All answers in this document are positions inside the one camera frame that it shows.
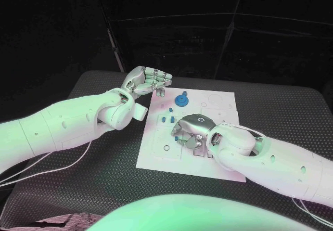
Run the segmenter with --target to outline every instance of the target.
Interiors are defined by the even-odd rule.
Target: white board
[[[189,104],[179,107],[174,98],[187,92]],[[216,124],[226,121],[239,124],[235,94],[232,92],[166,88],[166,96],[154,94],[144,128],[144,135],[137,158],[137,168],[210,177],[222,180],[245,181],[238,172],[225,170],[207,155],[206,147],[189,150],[174,141],[170,132],[177,121],[190,114],[203,114]],[[186,132],[177,134],[179,139],[187,139]]]

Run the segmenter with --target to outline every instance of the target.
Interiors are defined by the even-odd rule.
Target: circular hole
[[[305,174],[307,168],[304,166],[301,166],[300,170],[301,170],[301,173]]]

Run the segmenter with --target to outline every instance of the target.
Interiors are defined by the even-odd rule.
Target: blue knob
[[[184,91],[181,95],[179,95],[174,99],[174,103],[177,106],[184,107],[189,104],[187,92]]]

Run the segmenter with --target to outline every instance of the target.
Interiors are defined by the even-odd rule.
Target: dark textured surface
[[[125,74],[117,72],[86,72],[70,98],[99,94],[118,87],[124,77]],[[333,115],[315,90],[181,77],[174,77],[171,87],[235,92],[240,124],[333,160]],[[137,102],[148,107],[150,95],[140,97]],[[73,212],[104,215],[141,198],[190,193],[245,202],[318,230],[328,230],[298,210],[288,197],[251,181],[239,183],[137,169],[144,125],[145,121],[132,120],[122,131],[105,133],[92,141],[86,156],[72,168],[16,184],[0,220],[3,227]],[[69,165],[85,148],[86,144],[56,152],[21,176]],[[324,219],[333,220],[333,209],[314,203],[305,202],[305,205]]]

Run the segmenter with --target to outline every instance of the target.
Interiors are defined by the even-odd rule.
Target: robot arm
[[[23,160],[80,146],[106,131],[121,130],[131,118],[142,120],[147,108],[134,100],[155,90],[164,96],[171,75],[132,69],[121,88],[60,101],[23,119],[0,124],[0,173]]]
[[[333,162],[294,144],[256,138],[228,123],[215,126],[212,123],[200,114],[184,116],[171,135],[184,130],[191,134],[190,139],[199,134],[202,140],[196,140],[196,145],[190,139],[177,143],[191,149],[204,144],[226,170],[239,172],[277,193],[333,207]]]

